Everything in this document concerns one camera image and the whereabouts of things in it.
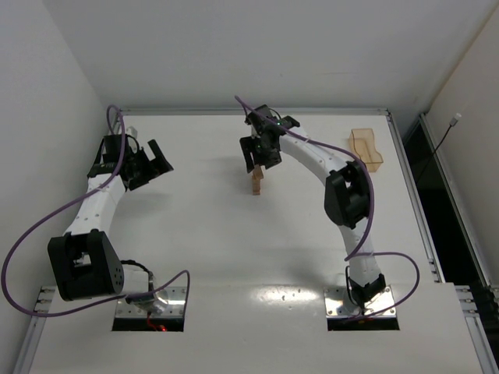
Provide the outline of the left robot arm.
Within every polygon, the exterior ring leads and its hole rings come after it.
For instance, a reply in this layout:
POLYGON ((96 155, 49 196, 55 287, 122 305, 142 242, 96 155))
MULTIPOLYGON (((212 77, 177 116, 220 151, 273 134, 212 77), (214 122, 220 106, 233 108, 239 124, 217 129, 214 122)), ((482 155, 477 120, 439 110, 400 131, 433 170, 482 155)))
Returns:
POLYGON ((120 199, 149 181, 173 170, 157 141, 147 142, 153 159, 142 147, 124 147, 124 158, 117 175, 122 137, 105 136, 94 164, 87 174, 87 191, 80 209, 65 233, 51 238, 48 255, 65 301, 90 299, 122 292, 125 277, 121 260, 109 238, 111 222, 120 199))

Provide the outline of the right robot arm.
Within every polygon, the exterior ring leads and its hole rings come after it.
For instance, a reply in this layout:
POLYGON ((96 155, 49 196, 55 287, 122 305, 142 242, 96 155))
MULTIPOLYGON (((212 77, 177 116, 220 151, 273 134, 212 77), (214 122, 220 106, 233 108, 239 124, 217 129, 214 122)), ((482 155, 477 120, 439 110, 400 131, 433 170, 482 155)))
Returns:
POLYGON ((370 241, 373 183, 366 165, 353 153, 348 160, 336 156, 336 146, 311 139, 297 120, 273 115, 266 104, 243 110, 250 135, 239 143, 254 182, 262 179, 263 169, 280 164, 282 154, 287 154, 323 184, 324 211, 345 243, 349 297, 354 305, 364 307, 386 286, 370 241))

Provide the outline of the metal base plate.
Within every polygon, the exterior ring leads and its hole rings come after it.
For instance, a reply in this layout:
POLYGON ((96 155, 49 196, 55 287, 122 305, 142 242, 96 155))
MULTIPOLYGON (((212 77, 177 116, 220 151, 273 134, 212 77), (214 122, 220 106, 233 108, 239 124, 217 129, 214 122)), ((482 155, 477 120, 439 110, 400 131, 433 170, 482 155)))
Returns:
POLYGON ((374 295, 364 304, 364 308, 355 305, 348 297, 346 287, 335 286, 324 290, 324 304, 327 321, 342 321, 356 317, 374 319, 396 319, 394 297, 390 287, 374 295))
POLYGON ((186 307, 187 296, 186 287, 166 287, 152 296, 118 300, 115 317, 145 318, 146 314, 150 313, 153 317, 181 318, 186 307))

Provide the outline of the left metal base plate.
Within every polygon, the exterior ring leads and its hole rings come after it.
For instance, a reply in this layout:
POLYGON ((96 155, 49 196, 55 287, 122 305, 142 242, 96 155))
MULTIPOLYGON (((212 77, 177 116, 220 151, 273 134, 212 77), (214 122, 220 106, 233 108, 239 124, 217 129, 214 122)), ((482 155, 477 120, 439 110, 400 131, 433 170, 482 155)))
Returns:
POLYGON ((150 313, 153 317, 181 318, 186 307, 187 296, 186 287, 166 287, 152 296, 118 300, 115 317, 145 318, 146 314, 150 313))

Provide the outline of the amber transparent plastic box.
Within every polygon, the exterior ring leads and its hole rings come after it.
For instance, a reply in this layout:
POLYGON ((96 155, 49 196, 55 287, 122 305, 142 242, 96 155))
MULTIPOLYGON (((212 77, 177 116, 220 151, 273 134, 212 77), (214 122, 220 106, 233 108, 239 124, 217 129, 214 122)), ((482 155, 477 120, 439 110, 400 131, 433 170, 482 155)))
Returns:
POLYGON ((349 136, 350 150, 366 165, 369 173, 375 173, 384 163, 377 151, 374 131, 371 128, 352 129, 349 136))

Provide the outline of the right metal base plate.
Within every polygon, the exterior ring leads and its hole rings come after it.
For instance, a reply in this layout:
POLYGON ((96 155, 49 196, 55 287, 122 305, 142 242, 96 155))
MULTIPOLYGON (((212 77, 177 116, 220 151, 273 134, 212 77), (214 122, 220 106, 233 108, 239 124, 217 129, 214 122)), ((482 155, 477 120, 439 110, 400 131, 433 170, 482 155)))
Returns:
POLYGON ((346 287, 335 286, 324 290, 324 304, 327 321, 342 321, 356 317, 374 319, 396 319, 394 297, 390 287, 374 295, 364 304, 364 308, 355 305, 348 297, 346 287))

